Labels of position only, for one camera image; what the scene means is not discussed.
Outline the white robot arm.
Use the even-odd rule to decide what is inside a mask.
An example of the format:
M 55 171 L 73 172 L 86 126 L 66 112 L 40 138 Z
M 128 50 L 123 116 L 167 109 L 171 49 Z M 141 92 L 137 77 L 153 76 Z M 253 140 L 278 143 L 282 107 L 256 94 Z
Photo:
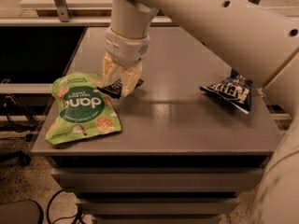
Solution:
M 246 0 L 113 0 L 103 72 L 106 82 L 121 74 L 123 96 L 141 76 L 158 11 L 256 85 L 276 88 L 292 124 L 264 171 L 250 224 L 299 224 L 297 22 Z

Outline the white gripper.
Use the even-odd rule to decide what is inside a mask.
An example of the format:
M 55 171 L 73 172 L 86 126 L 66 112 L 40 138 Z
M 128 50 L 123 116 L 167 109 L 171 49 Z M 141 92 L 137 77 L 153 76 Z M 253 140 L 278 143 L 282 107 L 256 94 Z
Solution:
M 142 61 L 149 54 L 150 37 L 129 39 L 115 34 L 111 28 L 106 30 L 106 51 L 102 62 L 102 75 L 106 86 L 119 78 L 121 68 L 121 96 L 128 96 L 142 75 Z

